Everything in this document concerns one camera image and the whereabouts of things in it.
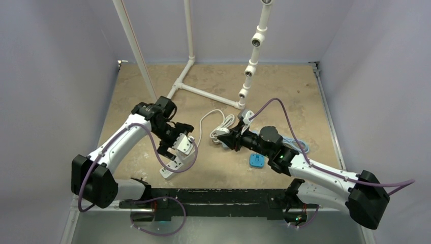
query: white power cord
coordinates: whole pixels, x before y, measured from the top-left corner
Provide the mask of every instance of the white power cord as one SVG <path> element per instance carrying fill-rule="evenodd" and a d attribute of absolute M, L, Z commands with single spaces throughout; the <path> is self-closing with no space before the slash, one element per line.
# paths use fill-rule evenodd
<path fill-rule="evenodd" d="M 212 139 L 212 141 L 214 143 L 220 143 L 219 140 L 217 140 L 217 137 L 214 135 L 214 131 L 219 129 L 219 128 L 229 128 L 231 125 L 233 125 L 233 123 L 235 123 L 235 116 L 233 114 L 229 114 L 227 117 L 225 117 L 225 114 L 223 113 L 223 111 L 219 110 L 219 109 L 214 109 L 209 111 L 206 115 L 204 115 L 201 120 L 199 121 L 199 140 L 198 140 L 198 144 L 197 146 L 199 147 L 199 144 L 201 143 L 201 139 L 202 139 L 202 121 L 210 114 L 212 114 L 213 112 L 220 112 L 223 116 L 223 122 L 217 126 L 213 131 L 211 131 L 211 133 L 209 134 L 209 137 Z"/>

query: white pipe stand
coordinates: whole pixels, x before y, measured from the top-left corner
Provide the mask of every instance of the white pipe stand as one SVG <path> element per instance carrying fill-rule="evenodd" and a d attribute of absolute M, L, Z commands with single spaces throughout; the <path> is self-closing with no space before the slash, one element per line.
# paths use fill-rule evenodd
<path fill-rule="evenodd" d="M 133 32 L 132 25 L 127 15 L 123 0 L 113 0 L 113 2 L 115 4 L 115 8 L 117 9 L 117 13 L 118 13 L 118 16 L 120 17 L 123 28 L 125 29 L 130 46 L 132 47 L 132 51 L 138 63 L 139 69 L 141 70 L 142 76 L 144 77 L 144 80 L 147 84 L 147 88 L 150 91 L 151 96 L 152 97 L 154 96 L 154 100 L 155 100 L 156 95 L 154 93 L 154 88 L 151 84 L 151 79 L 148 75 L 148 71 L 145 66 L 145 61 L 142 56 L 142 52 L 139 48 L 136 35 Z M 239 94 L 238 94 L 239 101 L 235 102 L 184 84 L 183 80 L 187 72 L 195 63 L 195 55 L 193 52 L 192 15 L 190 10 L 190 0 L 184 0 L 184 12 L 186 14 L 186 27 L 187 27 L 187 41 L 189 45 L 189 61 L 187 62 L 186 67 L 183 69 L 179 77 L 175 80 L 174 84 L 172 85 L 171 91 L 169 92 L 167 98 L 171 99 L 178 89 L 184 89 L 189 92 L 216 100 L 218 102 L 225 103 L 237 109 L 243 109 L 245 107 L 245 99 L 252 85 L 252 76 L 256 72 L 256 66 L 258 64 L 260 48 L 262 46 L 263 41 L 265 40 L 265 34 L 268 29 L 267 23 L 269 19 L 269 14 L 271 12 L 273 0 L 261 0 L 261 2 L 263 3 L 263 8 L 260 16 L 259 25 L 257 26 L 256 33 L 254 34 L 251 40 L 251 44 L 253 46 L 252 57 L 249 60 L 249 65 L 244 71 L 245 83 L 242 85 L 242 89 L 239 91 Z"/>
<path fill-rule="evenodd" d="M 130 47 L 132 48 L 133 55 L 135 56 L 136 63 L 138 64 L 139 70 L 141 71 L 142 77 L 144 78 L 151 99 L 157 101 L 156 92 L 152 85 L 151 78 L 148 74 L 147 67 L 145 65 L 144 56 L 142 55 L 141 48 L 139 47 L 138 39 L 136 38 L 135 32 L 132 28 L 129 15 L 127 14 L 126 6 L 123 0 L 112 0 L 115 5 L 118 17 L 120 18 L 122 27 L 126 32 L 127 40 L 129 41 Z"/>

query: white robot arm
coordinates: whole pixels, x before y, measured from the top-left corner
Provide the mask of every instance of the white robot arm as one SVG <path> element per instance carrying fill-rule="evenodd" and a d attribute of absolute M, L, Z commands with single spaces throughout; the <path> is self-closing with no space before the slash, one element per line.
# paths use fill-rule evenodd
<path fill-rule="evenodd" d="M 72 161 L 72 192 L 92 204 L 104 208 L 114 200 L 139 200 L 148 184 L 140 179 L 115 180 L 113 174 L 127 153 L 143 137 L 152 132 L 160 138 L 158 154 L 171 160 L 164 171 L 180 172 L 178 164 L 196 158 L 192 137 L 193 126 L 168 124 L 177 110 L 168 98 L 160 97 L 155 104 L 140 103 L 125 123 L 100 147 L 86 157 L 77 155 Z M 168 152 L 172 148 L 176 156 Z"/>
<path fill-rule="evenodd" d="M 272 126 L 263 127 L 259 135 L 249 131 L 253 113 L 243 110 L 239 123 L 228 133 L 216 132 L 217 139 L 231 150 L 246 147 L 266 156 L 268 165 L 277 173 L 297 177 L 286 190 L 285 197 L 275 199 L 291 205 L 317 204 L 349 213 L 360 225 L 376 229 L 386 206 L 389 195 L 382 187 L 366 186 L 362 182 L 379 184 L 377 178 L 368 171 L 361 174 L 342 171 L 309 160 L 294 149 L 283 144 L 283 138 Z"/>

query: floor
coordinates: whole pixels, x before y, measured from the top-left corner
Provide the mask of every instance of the floor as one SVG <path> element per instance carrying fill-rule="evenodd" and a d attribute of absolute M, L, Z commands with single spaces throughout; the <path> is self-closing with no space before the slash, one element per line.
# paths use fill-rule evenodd
<path fill-rule="evenodd" d="M 166 96 L 184 65 L 153 65 L 148 70 L 157 96 Z M 231 100 L 238 99 L 244 82 L 243 65 L 194 65 L 185 77 L 185 84 Z M 310 145 L 309 157 L 339 168 L 332 137 L 319 88 L 311 66 L 261 65 L 258 67 L 247 107 L 259 110 L 269 99 L 280 98 L 288 109 L 295 134 Z M 192 124 L 192 135 L 199 138 L 199 120 L 215 108 L 234 114 L 239 110 L 185 90 L 175 93 L 172 100 L 178 106 L 173 121 Z M 137 65 L 123 65 L 119 72 L 111 104 L 99 144 L 106 141 L 126 120 L 139 102 L 151 102 Z M 114 176 L 118 179 L 143 178 L 156 188 L 286 188 L 291 178 L 277 174 L 267 165 L 262 169 L 249 167 L 252 153 L 223 150 L 213 144 L 209 133 L 221 123 L 221 115 L 210 115 L 203 122 L 203 137 L 196 164 L 187 172 L 166 181 L 159 174 L 148 137 L 142 139 L 124 158 Z M 251 130 L 276 126 L 281 135 L 291 137 L 281 107 L 269 105 L 253 122 Z"/>

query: gray wall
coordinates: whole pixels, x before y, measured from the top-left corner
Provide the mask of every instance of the gray wall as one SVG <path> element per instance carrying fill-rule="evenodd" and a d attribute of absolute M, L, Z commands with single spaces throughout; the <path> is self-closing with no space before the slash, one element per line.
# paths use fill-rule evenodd
<path fill-rule="evenodd" d="M 321 62 L 348 169 L 417 180 L 392 196 L 379 244 L 431 239 L 430 27 L 429 0 L 356 0 Z"/>
<path fill-rule="evenodd" d="M 116 59 L 85 0 L 3 0 L 0 33 L 0 242 L 58 243 Z"/>
<path fill-rule="evenodd" d="M 89 0 L 117 59 L 135 60 L 112 1 Z M 188 57 L 182 0 L 124 0 L 144 58 L 149 63 Z M 320 60 L 353 0 L 275 0 L 261 62 Z M 198 62 L 242 62 L 251 56 L 260 0 L 191 0 Z"/>

